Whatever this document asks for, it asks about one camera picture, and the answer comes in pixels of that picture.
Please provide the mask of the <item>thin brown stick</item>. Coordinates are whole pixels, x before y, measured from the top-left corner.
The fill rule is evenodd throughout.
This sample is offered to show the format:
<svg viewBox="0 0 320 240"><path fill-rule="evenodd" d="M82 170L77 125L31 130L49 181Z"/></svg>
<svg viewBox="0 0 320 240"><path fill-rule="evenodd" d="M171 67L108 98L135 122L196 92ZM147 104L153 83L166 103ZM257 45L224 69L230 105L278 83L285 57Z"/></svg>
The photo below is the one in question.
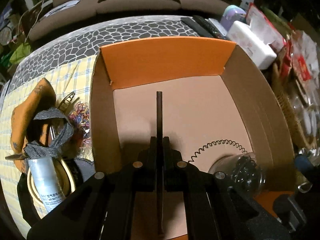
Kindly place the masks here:
<svg viewBox="0 0 320 240"><path fill-rule="evenodd" d="M162 92L156 92L156 196L157 196L157 234L163 233L163 100Z"/></svg>

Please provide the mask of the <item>brown sofa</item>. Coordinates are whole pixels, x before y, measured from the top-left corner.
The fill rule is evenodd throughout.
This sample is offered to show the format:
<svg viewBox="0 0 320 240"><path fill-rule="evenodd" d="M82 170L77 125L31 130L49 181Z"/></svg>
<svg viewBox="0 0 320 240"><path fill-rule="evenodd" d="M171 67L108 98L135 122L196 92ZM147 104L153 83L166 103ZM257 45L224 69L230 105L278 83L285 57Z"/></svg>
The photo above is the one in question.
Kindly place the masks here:
<svg viewBox="0 0 320 240"><path fill-rule="evenodd" d="M94 22L129 16L196 14L220 17L227 7L222 0L53 0L54 13L38 19L29 31L29 39L35 42L45 37L56 38Z"/></svg>

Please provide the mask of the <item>white tissue box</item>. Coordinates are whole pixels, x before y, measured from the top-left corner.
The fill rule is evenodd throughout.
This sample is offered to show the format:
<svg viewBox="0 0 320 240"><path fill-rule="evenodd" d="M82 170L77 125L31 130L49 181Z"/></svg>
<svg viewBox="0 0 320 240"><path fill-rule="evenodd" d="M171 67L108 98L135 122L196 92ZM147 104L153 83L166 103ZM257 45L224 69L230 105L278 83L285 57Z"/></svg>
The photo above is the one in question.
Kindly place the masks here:
<svg viewBox="0 0 320 240"><path fill-rule="evenodd" d="M267 69L276 59L276 53L257 37L247 24L235 21L227 33L227 38L235 42L260 69Z"/></svg>

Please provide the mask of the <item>grey stone pattern table mat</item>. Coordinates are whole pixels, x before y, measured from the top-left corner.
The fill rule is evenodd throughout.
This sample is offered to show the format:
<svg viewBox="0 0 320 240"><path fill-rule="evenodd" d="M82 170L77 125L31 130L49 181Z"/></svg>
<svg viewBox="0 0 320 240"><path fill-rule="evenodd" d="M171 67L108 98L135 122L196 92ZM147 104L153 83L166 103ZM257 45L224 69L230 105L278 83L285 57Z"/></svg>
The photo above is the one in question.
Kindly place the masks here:
<svg viewBox="0 0 320 240"><path fill-rule="evenodd" d="M99 47L122 41L166 36L197 36L181 16L126 17L84 27L60 36L27 56L17 67L7 92L60 65L96 55Z"/></svg>

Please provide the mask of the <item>grey knitted band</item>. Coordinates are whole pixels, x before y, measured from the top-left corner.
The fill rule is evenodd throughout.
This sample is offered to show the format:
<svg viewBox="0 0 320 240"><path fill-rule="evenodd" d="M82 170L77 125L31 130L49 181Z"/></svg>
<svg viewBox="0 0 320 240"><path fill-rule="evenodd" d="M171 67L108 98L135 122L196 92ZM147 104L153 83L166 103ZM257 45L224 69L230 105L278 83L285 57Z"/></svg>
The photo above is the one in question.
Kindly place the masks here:
<svg viewBox="0 0 320 240"><path fill-rule="evenodd" d="M42 157L59 158L73 136L74 128L67 116L55 107L35 114L27 126L24 151L29 160Z"/></svg>

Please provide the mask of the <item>orange cardboard box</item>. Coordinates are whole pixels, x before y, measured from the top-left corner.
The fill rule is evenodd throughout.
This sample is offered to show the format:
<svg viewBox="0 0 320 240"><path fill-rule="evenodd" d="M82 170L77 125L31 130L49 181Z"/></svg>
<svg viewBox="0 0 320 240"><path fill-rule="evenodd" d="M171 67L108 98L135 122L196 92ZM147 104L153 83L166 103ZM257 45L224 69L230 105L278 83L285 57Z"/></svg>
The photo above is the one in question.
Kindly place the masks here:
<svg viewBox="0 0 320 240"><path fill-rule="evenodd" d="M290 191L293 146L285 117L261 71L234 42L156 37L99 48L91 97L101 239L159 239L157 196L138 191L138 155L156 137L162 92L163 138L180 151L181 191L163 182L162 239L254 239L246 222L255 200L224 173L218 159L253 152L264 188Z"/></svg>

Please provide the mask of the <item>glass jar with black lid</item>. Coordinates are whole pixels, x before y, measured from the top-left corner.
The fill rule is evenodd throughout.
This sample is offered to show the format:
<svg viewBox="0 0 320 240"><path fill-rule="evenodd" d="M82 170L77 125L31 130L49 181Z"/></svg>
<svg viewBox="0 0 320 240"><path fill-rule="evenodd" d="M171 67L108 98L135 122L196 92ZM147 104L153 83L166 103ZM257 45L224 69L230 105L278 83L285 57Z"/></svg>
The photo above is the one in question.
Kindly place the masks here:
<svg viewBox="0 0 320 240"><path fill-rule="evenodd" d="M258 195L265 184L265 172L258 165L253 152L227 155L218 159L208 173L223 172L243 191L251 196Z"/></svg>

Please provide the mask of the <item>white blue spray can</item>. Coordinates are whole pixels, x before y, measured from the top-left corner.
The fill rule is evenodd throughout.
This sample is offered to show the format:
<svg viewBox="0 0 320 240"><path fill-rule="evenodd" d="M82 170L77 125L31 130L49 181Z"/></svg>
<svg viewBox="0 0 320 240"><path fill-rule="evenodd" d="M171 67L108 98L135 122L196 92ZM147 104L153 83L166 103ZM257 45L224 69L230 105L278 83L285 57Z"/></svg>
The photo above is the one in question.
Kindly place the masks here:
<svg viewBox="0 0 320 240"><path fill-rule="evenodd" d="M29 168L35 187L47 212L65 200L52 157L29 159Z"/></svg>

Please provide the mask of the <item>colourful rubber bands bag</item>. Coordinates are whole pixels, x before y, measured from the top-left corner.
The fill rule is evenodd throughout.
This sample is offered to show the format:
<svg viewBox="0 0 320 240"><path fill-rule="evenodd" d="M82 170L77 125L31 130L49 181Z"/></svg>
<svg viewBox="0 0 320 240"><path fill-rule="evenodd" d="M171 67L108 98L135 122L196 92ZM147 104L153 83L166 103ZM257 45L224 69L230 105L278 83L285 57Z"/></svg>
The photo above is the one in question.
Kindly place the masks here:
<svg viewBox="0 0 320 240"><path fill-rule="evenodd" d="M74 134L72 140L78 147L84 147L91 143L89 106L84 102L77 102L69 113L68 119L73 125Z"/></svg>

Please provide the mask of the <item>yellow plaid tablecloth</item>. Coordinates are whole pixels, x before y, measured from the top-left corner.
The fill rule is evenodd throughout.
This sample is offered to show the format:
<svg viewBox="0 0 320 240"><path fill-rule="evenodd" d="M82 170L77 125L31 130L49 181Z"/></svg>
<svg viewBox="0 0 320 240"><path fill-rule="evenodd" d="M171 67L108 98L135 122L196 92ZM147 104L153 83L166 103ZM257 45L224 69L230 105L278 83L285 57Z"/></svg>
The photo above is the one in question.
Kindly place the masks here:
<svg viewBox="0 0 320 240"><path fill-rule="evenodd" d="M18 202L17 184L21 172L13 161L5 159L15 152L10 140L11 121L15 119L19 124L28 122L36 110L59 105L70 92L75 92L75 99L88 106L95 59L93 55L63 64L28 81L4 99L1 110L1 183L9 215L22 236L27 235L30 225L23 219Z"/></svg>

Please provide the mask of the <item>black remote control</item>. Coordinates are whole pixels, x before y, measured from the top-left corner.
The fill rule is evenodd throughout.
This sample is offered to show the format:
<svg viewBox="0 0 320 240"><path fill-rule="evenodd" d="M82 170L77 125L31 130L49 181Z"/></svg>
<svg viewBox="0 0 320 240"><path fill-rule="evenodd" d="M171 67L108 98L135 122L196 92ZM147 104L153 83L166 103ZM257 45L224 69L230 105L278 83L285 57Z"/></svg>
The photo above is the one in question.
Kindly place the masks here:
<svg viewBox="0 0 320 240"><path fill-rule="evenodd" d="M193 29L193 31L195 31L200 37L228 40L228 38L223 36L223 34L217 29L217 27L201 16L195 15L192 18L182 17L180 20L189 28Z"/></svg>

